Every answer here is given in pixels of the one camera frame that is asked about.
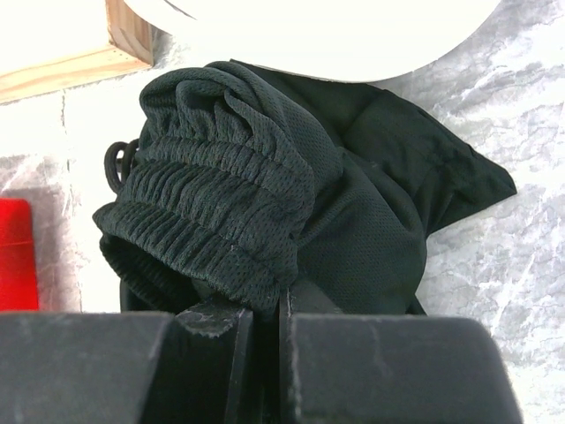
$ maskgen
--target black fabric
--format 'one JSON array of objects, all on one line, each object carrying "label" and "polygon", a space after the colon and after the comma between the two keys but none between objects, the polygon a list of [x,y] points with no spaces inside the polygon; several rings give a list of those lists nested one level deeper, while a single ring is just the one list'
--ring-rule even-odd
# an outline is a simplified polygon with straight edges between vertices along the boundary
[{"label": "black fabric", "polygon": [[404,314],[426,236],[516,192],[423,110],[366,85],[219,62],[162,75],[140,102],[135,167],[94,220],[109,264],[161,310],[197,301],[198,278],[270,315],[301,274],[345,313]]}]

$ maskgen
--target drawstring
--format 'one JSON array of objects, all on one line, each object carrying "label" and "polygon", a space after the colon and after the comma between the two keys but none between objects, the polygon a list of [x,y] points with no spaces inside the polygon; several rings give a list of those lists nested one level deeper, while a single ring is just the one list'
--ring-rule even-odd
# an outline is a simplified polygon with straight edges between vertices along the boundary
[{"label": "drawstring", "polygon": [[[104,172],[108,180],[109,188],[115,194],[118,194],[124,186],[125,180],[129,177],[130,172],[135,166],[135,153],[138,151],[139,139],[124,143],[118,141],[112,144],[106,155],[104,156]],[[124,152],[122,158],[118,159],[117,155]]]}]

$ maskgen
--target wooden board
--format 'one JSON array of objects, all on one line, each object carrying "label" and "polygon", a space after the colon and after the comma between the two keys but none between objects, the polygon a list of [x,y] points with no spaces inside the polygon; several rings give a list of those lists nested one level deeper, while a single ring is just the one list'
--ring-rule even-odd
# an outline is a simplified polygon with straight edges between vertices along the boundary
[{"label": "wooden board", "polygon": [[0,102],[153,65],[151,26],[124,0],[6,3],[21,7],[0,5]]}]

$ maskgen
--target black plastic object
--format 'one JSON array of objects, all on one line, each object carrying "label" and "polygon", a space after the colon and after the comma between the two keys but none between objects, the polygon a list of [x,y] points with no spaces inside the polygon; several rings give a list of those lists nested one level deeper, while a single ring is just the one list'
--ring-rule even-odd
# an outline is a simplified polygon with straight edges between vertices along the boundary
[{"label": "black plastic object", "polygon": [[498,350],[477,322],[295,314],[289,323],[283,422],[522,422]]},{"label": "black plastic object", "polygon": [[252,313],[0,314],[3,424],[255,423]]}]

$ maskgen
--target white marble background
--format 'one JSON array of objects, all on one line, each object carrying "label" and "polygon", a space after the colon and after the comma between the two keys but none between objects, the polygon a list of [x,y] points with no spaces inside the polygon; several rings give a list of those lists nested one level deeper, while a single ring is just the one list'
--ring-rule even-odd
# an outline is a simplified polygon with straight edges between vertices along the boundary
[{"label": "white marble background", "polygon": [[[136,138],[139,91],[202,65],[159,35],[153,70],[0,106],[0,194],[34,210],[41,307],[117,311],[91,220],[113,200],[106,147]],[[429,239],[430,314],[477,319],[498,342],[528,423],[565,423],[565,0],[502,0],[466,42],[388,88],[505,166],[519,194]]]}]

